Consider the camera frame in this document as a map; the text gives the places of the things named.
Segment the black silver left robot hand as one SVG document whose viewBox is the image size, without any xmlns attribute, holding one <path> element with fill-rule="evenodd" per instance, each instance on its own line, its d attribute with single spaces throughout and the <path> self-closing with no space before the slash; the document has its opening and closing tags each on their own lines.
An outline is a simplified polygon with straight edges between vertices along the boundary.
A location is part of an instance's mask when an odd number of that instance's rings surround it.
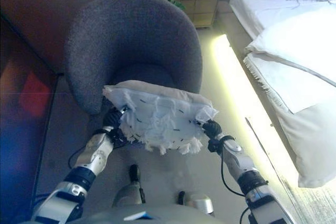
<svg viewBox="0 0 336 224">
<path fill-rule="evenodd" d="M 103 129 L 107 131 L 118 129 L 120 126 L 121 117 L 126 113 L 128 107 L 117 109 L 110 108 L 103 118 Z"/>
</svg>

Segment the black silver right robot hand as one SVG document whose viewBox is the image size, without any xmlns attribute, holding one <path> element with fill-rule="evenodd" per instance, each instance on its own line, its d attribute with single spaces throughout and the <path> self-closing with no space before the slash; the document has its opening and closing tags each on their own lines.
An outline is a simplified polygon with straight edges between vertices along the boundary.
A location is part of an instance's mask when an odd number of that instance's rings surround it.
<svg viewBox="0 0 336 224">
<path fill-rule="evenodd" d="M 222 132 L 221 126 L 214 120 L 208 120 L 205 123 L 195 122 L 208 138 L 216 138 Z"/>
</svg>

